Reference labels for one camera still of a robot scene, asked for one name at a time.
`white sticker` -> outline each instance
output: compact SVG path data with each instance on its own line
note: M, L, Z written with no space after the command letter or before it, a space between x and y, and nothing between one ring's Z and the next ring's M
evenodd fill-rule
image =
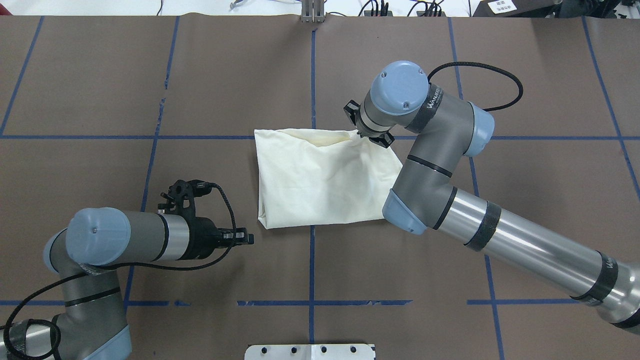
M511 0L498 0L488 3L491 11L493 13L506 13L512 12L513 10L517 10L516 6L513 4Z

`black band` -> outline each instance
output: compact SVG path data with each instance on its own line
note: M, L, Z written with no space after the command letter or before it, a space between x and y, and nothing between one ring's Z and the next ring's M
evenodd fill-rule
M27 330L29 329L29 320L21 321L11 325L9 329L9 340L13 347L23 354L27 353ZM13 355L9 350L6 351L7 360L20 360L19 357Z
M164 216L160 214L156 214L156 215L160 217L164 225L164 243L162 244L162 249L160 250L160 253L152 261L158 260L162 255L164 255L164 252L166 251L166 247L169 245L169 224L166 223L166 219L164 218Z
M600 256L602 256L602 268L600 268L598 279L584 295L571 297L571 299L583 302L587 306L602 304L602 301L604 301L604 298L613 290L618 280L618 262L610 256L606 256L601 252L599 253Z
M453 200L456 198L457 193L458 193L458 188L454 186L453 190L451 190L451 195L449 195L449 201L447 201L447 205L444 207L444 210L442 210L442 214L440 214L440 218L438 218L438 222L433 226L434 230L438 230L440 225L442 225L444 218L447 217L447 214L449 213L449 209L451 209L451 204L453 204Z
M640 309L638 309L635 314L631 315L631 317L626 319L625 321L612 323L611 325L619 327L620 329L629 329L630 327L640 325Z
M113 288L111 290L107 290L107 291L103 291L101 293L97 293L97 294L93 294L87 297L83 297L80 299L75 299L75 300L71 300L71 301L65 301L65 306L69 307L69 306L74 306L74 305L79 305L85 302L89 302L89 301L93 301L93 300L98 300L101 299L103 297L107 297L109 295L113 295L116 293L120 292L120 287L118 286L117 288Z
M407 160L411 160L411 161L415 161L416 163L420 164L420 165L424 165L428 168L432 168L433 170L436 170L437 172L447 176L447 177L451 177L453 176L453 173L445 168L439 167L438 165L435 165L434 163L430 163L428 161L426 161L425 159L420 159L417 156L411 155L409 154L409 156L406 157Z
M429 93L427 94L427 99L422 103L418 113L415 114L415 117L409 125L405 127L405 129L416 134L422 132L429 121L436 115L436 111L438 111L438 107L442 102L443 94L444 91L442 91L438 85L431 84L429 87Z
M472 237L465 246L474 251L484 249L489 240L491 240L493 234L495 234L495 229L498 227L498 222L500 221L500 214L502 214L502 208L490 201L487 201L486 212L480 222L480 227L478 227L474 237Z
M53 317L53 319L51 319L51 322L54 325L58 324L58 317L60 316L60 314L56 315ZM49 331L49 336L51 337L51 348L53 348L53 344L56 343L56 333L51 330ZM54 350L53 352L53 360L62 360L62 358L60 357L60 352L58 351L58 349Z

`blue plastic cap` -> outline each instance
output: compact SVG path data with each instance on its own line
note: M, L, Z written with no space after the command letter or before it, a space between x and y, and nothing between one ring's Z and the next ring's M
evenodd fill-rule
M427 226L404 205L393 189L389 190L387 201L382 207L382 216L391 224L412 234L421 235L427 229Z
M131 224L114 208L82 209L67 229L67 253L76 263L105 265L117 259L129 244Z
M424 71L410 61L395 61L385 67L371 84L371 101L389 115L408 114L422 106L429 93Z
M129 354L131 354L131 334L127 325L83 360L125 360Z
M471 138L471 143L465 152L465 156L471 157L482 152L486 144L489 143L495 129L495 121L488 112L478 108L471 102L469 104L474 110L474 135Z
M57 274L58 271L53 267L51 263L51 248L53 247L54 241L60 236L60 234L66 229L58 231L57 234L51 236L51 239L47 241L47 245L44 245L44 250L42 251L42 261L44 261L44 265L51 270L51 272Z

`red object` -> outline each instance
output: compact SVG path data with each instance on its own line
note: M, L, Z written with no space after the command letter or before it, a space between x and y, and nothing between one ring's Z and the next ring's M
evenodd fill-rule
M13 15L2 4L0 4L0 15Z

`folded cloth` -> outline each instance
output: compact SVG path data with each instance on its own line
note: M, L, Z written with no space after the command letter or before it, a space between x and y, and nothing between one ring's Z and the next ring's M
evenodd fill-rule
M382 218L402 164L356 131L255 130L265 229Z

